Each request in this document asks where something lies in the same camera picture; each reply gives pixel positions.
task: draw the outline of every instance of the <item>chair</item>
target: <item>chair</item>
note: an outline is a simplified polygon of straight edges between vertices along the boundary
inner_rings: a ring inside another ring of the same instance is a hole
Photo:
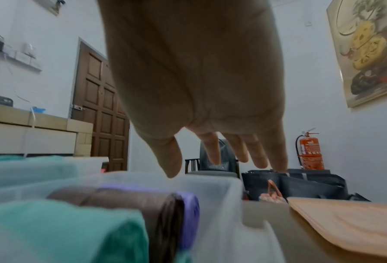
[[[227,140],[219,140],[219,148],[221,151],[221,164],[214,165],[208,159],[205,147],[201,143],[199,159],[185,160],[185,174],[227,176],[240,179],[238,160],[235,158],[235,154]]]

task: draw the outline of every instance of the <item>teal towel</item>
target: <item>teal towel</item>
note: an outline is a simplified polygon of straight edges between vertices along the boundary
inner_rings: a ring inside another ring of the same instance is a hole
[[[174,263],[193,263],[192,255],[189,250],[180,250],[176,252]]]
[[[51,200],[11,202],[0,205],[1,235],[33,255],[34,262],[148,263],[148,236],[136,210],[79,208]],[[18,262],[11,246],[0,247],[0,253],[0,258],[12,253],[12,262]]]

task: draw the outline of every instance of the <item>hand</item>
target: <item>hand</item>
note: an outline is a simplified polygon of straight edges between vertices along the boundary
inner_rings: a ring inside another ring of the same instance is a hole
[[[266,0],[99,0],[117,92],[168,177],[181,170],[183,127],[220,163],[286,171],[283,58]]]

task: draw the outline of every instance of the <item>wooden door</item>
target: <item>wooden door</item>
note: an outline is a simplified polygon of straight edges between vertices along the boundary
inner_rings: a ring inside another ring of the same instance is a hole
[[[108,61],[84,43],[76,79],[72,119],[94,124],[91,156],[109,157],[110,172],[127,170],[129,119],[120,106]]]

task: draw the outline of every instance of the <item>fire extinguisher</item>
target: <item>fire extinguisher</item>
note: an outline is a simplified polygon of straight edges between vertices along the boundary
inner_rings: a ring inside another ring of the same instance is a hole
[[[320,151],[319,140],[317,138],[310,137],[311,134],[319,134],[311,133],[311,131],[313,131],[314,129],[315,128],[307,132],[302,132],[302,135],[300,135],[296,139],[297,158],[302,169],[324,170],[325,167],[323,166],[323,158],[322,153]]]

